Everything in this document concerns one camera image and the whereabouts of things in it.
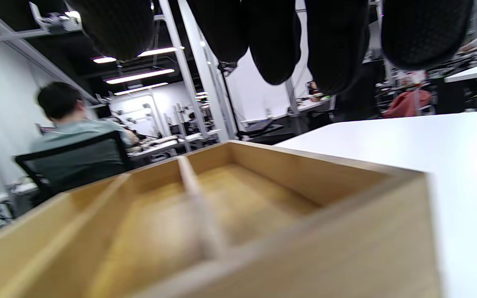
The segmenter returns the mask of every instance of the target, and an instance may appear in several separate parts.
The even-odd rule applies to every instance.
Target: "black rubber pad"
[[[349,88],[364,59],[369,0],[305,0],[308,69],[324,94]]]
[[[382,49],[404,70],[424,70],[449,60],[469,28],[473,0],[384,2]]]
[[[137,57],[151,46],[154,13],[148,0],[68,0],[82,18],[97,51],[119,60]]]
[[[301,58],[301,22],[295,5],[295,0],[242,0],[253,62],[272,85],[289,79]]]
[[[237,62],[248,51],[240,0],[187,0],[218,60]]]

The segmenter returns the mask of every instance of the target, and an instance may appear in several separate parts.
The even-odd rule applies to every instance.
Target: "office chair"
[[[118,162],[97,161],[114,157]],[[16,163],[27,173],[40,190],[36,206],[59,192],[93,183],[129,171],[130,160],[119,132],[108,132],[64,147],[15,157]],[[60,169],[75,168],[75,173],[61,175]]]

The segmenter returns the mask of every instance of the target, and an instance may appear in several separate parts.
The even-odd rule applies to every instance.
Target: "gray shirt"
[[[51,132],[35,140],[31,145],[31,151],[38,152],[63,147],[107,134],[114,130],[121,132],[121,137],[127,147],[132,145],[129,134],[117,123],[110,120],[82,120],[57,126]]]
[[[132,145],[126,130],[112,121],[83,120],[56,127],[32,143],[33,152],[45,151],[85,141],[108,132],[121,132],[125,145]],[[104,166],[119,168],[121,160],[117,148],[111,142],[102,142],[89,147],[76,149],[63,154],[34,161],[32,168],[51,183],[57,184],[74,175],[93,175],[90,168]]]

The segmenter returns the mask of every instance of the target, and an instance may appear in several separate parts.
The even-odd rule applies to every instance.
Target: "wooden box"
[[[0,298],[437,298],[426,177],[229,142],[0,231]]]

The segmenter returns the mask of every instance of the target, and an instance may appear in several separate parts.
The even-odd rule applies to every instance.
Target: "fluorescent light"
[[[138,57],[144,57],[144,56],[151,56],[151,55],[157,55],[159,53],[170,53],[170,52],[175,52],[178,49],[176,48],[165,48],[165,49],[156,49],[156,50],[150,50],[141,53]]]
[[[123,92],[117,92],[117,93],[115,93],[115,95],[116,96],[121,96],[123,94],[137,92],[137,91],[141,91],[141,90],[147,90],[147,89],[150,89],[150,88],[155,88],[155,87],[165,86],[165,85],[168,85],[168,83],[159,83],[159,84],[155,84],[155,85],[152,85],[152,86],[145,86],[145,87],[141,87],[141,88],[137,88],[137,89],[126,90],[126,91],[123,91]]]
[[[145,52],[141,53],[138,57],[157,55],[157,54],[161,54],[161,53],[170,53],[170,52],[175,52],[177,50],[178,49],[176,49],[176,48],[155,49],[155,50],[145,51]],[[101,58],[93,58],[93,61],[96,62],[96,63],[107,63],[107,62],[117,61],[117,59],[112,58],[112,57],[101,57]]]
[[[108,79],[106,81],[106,83],[108,83],[108,84],[119,84],[119,83],[124,83],[124,82],[135,81],[136,79],[144,79],[146,77],[168,74],[168,73],[173,73],[173,72],[174,72],[174,70],[159,70],[157,72],[142,73],[142,74],[131,75],[131,76],[121,76],[121,77],[116,77],[115,79]]]
[[[80,13],[76,11],[66,11],[66,15],[80,19]]]
[[[114,62],[117,61],[117,59],[112,58],[112,57],[102,57],[102,58],[94,58],[93,62],[95,63],[107,63],[107,62]]]

